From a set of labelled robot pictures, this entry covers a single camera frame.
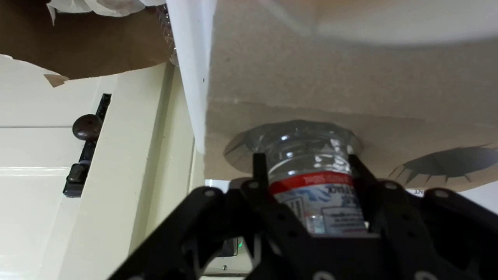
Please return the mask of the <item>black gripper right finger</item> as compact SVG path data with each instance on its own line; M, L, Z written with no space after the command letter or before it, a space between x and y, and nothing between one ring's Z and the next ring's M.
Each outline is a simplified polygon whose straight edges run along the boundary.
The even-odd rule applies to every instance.
M498 215L448 188L411 194L350 157L367 221L364 269L378 280L498 280Z

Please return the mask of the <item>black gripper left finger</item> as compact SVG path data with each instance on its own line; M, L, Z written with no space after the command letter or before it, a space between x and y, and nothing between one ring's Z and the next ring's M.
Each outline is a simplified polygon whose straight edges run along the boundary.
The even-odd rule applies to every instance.
M268 160L252 155L252 176L227 193L199 187L111 274L109 280L201 280L229 239L243 238L255 267L246 280L311 280L299 257L310 235L268 190Z

